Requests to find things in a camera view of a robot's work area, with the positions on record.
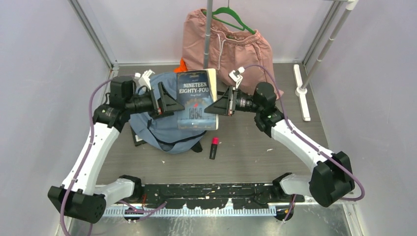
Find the Nineteen Eighty-Four blue book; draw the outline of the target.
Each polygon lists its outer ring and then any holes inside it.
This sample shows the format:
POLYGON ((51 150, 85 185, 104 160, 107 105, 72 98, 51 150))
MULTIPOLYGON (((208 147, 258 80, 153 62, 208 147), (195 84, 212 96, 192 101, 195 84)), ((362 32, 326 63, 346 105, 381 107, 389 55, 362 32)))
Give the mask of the Nineteen Eighty-Four blue book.
POLYGON ((184 106, 178 112, 178 128, 217 130, 218 115, 205 109, 217 101, 216 70, 208 68, 177 73, 177 101, 184 106))

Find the blue student backpack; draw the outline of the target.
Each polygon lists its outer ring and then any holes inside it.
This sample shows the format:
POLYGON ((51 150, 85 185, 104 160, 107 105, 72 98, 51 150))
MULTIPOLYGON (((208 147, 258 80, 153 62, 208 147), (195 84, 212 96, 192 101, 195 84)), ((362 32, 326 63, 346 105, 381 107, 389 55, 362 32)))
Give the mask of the blue student backpack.
MULTIPOLYGON (((165 72, 151 76, 150 85, 156 89, 156 99, 160 98, 157 90, 159 82, 163 82, 169 94, 177 101, 177 74, 165 72)), ((129 125, 147 144, 165 153, 179 154, 189 150, 195 153, 202 152, 200 140, 204 135, 193 136, 193 130, 179 129, 177 114, 178 112, 175 112, 172 116, 156 119, 148 113, 132 114, 129 125)))

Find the Three Days To See book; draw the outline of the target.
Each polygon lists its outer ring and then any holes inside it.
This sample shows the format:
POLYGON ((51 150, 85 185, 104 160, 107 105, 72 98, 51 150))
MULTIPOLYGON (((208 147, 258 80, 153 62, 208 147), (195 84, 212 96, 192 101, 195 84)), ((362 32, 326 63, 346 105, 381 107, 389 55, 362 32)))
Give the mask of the Three Days To See book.
POLYGON ((193 136, 202 136, 206 134, 206 130, 194 130, 193 131, 193 136))

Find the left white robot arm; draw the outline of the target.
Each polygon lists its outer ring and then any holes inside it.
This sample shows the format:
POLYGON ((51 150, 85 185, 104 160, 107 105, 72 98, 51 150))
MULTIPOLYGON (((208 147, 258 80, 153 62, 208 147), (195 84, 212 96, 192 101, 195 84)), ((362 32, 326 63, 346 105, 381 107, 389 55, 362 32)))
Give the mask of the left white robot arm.
POLYGON ((139 202, 144 193, 141 179, 137 177, 122 175, 115 182, 96 188, 107 154, 132 114, 148 113, 160 118, 184 110, 162 83, 157 86, 159 99, 151 88, 137 94, 133 76, 116 76, 98 88, 107 83, 110 85, 108 103, 93 110, 94 95, 89 99, 90 132, 74 167, 61 186, 51 186, 48 192, 62 225, 66 216, 95 224, 112 204, 123 199, 139 202))

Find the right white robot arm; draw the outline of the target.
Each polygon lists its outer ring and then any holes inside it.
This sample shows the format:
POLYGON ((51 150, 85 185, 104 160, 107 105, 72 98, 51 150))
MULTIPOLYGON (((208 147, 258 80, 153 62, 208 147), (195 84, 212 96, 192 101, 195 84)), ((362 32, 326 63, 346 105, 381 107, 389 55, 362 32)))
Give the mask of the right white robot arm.
POLYGON ((255 113, 257 128, 283 144, 307 166, 310 176, 289 173, 277 179, 273 195, 279 202, 287 201, 292 195, 312 197, 323 207, 345 200, 356 186, 347 154, 324 148, 302 133, 277 108, 276 100, 273 86, 267 82, 258 83, 253 95, 229 87, 205 112, 222 116, 231 116, 236 111, 255 113))

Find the orange cloth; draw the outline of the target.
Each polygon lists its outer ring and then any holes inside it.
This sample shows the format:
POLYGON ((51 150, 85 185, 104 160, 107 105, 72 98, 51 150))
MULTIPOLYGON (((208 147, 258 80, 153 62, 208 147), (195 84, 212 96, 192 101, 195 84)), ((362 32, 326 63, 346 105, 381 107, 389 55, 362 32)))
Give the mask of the orange cloth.
POLYGON ((188 71, 188 68, 187 68, 186 63, 185 63, 183 58, 180 59, 179 66, 177 68, 175 68, 173 71, 175 73, 181 73, 181 72, 188 71))

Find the pink black highlighter marker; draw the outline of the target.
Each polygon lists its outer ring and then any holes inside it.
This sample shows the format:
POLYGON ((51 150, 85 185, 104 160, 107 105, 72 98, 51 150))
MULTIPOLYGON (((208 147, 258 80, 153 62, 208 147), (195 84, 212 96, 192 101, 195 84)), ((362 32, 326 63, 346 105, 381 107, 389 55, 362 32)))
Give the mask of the pink black highlighter marker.
POLYGON ((218 137, 213 137, 212 138, 212 142, 211 142, 211 146, 210 146, 210 153, 209 153, 209 159, 210 160, 214 160, 216 157, 216 153, 217 153, 217 147, 219 144, 219 138, 218 137))

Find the pink shorts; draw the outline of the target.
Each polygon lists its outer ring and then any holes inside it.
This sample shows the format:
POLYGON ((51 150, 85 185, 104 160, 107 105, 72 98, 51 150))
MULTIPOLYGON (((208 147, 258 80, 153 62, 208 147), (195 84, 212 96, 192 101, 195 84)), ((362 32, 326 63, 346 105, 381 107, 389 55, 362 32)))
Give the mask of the pink shorts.
MULTIPOLYGON (((204 67, 206 15, 204 9, 194 10, 183 24, 182 59, 188 70, 204 67)), ((258 32, 230 31, 223 23, 212 20, 208 47, 208 67, 216 69, 217 78, 228 86, 236 83, 229 73, 244 67, 239 89, 253 94, 259 82, 275 85, 272 48, 258 32)))

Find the right rack pole with foot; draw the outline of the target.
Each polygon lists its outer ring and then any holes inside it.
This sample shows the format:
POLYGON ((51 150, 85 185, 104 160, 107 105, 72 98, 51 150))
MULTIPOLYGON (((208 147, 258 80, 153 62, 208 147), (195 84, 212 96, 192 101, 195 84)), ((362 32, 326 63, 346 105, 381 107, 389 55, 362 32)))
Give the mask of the right rack pole with foot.
POLYGON ((306 77, 303 78, 301 74, 300 65, 294 64, 293 72, 294 78, 296 82, 296 89, 295 95, 298 97, 300 110, 301 110, 301 117, 303 121, 309 122, 311 121, 311 116, 308 108, 307 102, 307 86, 310 84, 313 74, 318 69, 319 65, 325 58, 327 52, 329 51, 330 47, 332 46, 333 42, 335 41, 338 33, 342 29, 344 23, 346 22, 347 18, 349 17, 350 13, 356 7, 358 1, 357 0, 333 0, 332 4, 328 12, 326 13, 323 22, 317 31, 307 53, 302 61, 302 65, 306 71, 306 77), (318 50, 320 42, 326 36, 327 31, 332 26, 332 22, 335 20, 338 11, 343 9, 340 18, 338 19, 337 23, 335 24, 332 32, 328 35, 328 38, 323 45, 321 50, 318 50))

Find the rack pole with foot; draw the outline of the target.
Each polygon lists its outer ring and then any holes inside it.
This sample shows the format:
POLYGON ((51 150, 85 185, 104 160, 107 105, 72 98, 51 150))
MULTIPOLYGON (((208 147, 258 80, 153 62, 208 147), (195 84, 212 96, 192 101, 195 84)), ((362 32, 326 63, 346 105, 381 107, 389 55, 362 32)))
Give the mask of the rack pole with foot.
POLYGON ((356 7, 358 1, 357 0, 333 0, 332 4, 328 12, 326 13, 323 22, 317 31, 307 53, 302 61, 302 65, 306 71, 306 77, 303 78, 301 74, 300 65, 294 64, 293 72, 294 78, 296 82, 296 89, 295 95, 298 97, 300 110, 301 110, 301 117, 303 121, 309 122, 311 121, 311 116, 308 108, 307 102, 307 86, 310 84, 313 74, 318 69, 319 65, 325 58, 327 52, 329 51, 330 47, 332 46, 333 42, 335 41, 338 33, 342 29, 344 23, 346 22, 347 18, 349 17, 350 13, 356 7), (332 32, 328 35, 328 38, 323 45, 321 50, 318 50, 320 42, 326 36, 327 31, 332 26, 332 22, 335 20, 338 11, 343 9, 340 18, 338 19, 337 23, 335 24, 332 32))
POLYGON ((204 69, 207 69, 209 66, 209 46, 210 46, 210 36, 211 36, 212 6, 213 6, 213 0, 207 0, 204 59, 203 59, 204 69))

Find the green clothes hanger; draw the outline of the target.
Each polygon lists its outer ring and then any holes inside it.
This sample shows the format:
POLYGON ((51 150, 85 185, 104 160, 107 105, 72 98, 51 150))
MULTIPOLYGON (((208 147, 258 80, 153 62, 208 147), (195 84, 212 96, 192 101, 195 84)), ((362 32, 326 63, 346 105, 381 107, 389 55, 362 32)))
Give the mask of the green clothes hanger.
POLYGON ((216 20, 216 21, 219 21, 219 22, 221 22, 221 23, 223 23, 223 24, 226 24, 226 25, 228 25, 228 26, 230 26, 230 27, 233 27, 233 28, 235 28, 235 29, 238 29, 238 30, 240 30, 240 31, 247 31, 247 32, 249 32, 249 33, 251 33, 251 34, 255 34, 256 32, 253 30, 253 29, 251 29, 250 27, 248 27, 242 20, 241 20, 241 18, 240 18, 240 16, 234 11, 234 10, 232 10, 230 7, 220 7, 220 8, 218 8, 217 10, 215 10, 215 11, 213 11, 212 13, 211 13, 211 15, 212 15, 212 18, 214 19, 214 20, 216 20), (231 16, 237 23, 238 23, 238 26, 236 26, 236 25, 233 25, 232 23, 229 23, 229 22, 226 22, 226 21, 224 21, 224 20, 221 20, 221 19, 219 19, 218 17, 216 17, 216 15, 219 15, 219 14, 227 14, 227 15, 229 15, 229 16, 231 16))

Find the left rack pole with foot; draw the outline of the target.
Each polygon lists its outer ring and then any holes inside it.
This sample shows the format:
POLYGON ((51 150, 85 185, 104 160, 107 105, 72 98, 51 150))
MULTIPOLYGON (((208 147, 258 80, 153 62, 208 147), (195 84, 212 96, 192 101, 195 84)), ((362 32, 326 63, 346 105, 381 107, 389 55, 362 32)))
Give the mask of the left rack pole with foot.
POLYGON ((213 6, 213 0, 207 0, 204 59, 203 59, 204 69, 207 69, 209 66, 209 46, 210 46, 210 36, 211 36, 212 6, 213 6))

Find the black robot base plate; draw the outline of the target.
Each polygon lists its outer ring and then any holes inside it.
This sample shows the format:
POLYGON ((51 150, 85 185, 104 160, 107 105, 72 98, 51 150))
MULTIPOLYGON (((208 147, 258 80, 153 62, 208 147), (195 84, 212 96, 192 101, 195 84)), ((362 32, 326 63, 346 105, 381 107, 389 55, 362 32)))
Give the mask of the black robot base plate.
POLYGON ((288 206, 291 200, 292 196, 279 192, 272 183, 212 183, 146 184, 139 194, 122 201, 150 208, 166 203, 167 209, 222 209, 227 202, 233 209, 266 209, 279 203, 288 206))

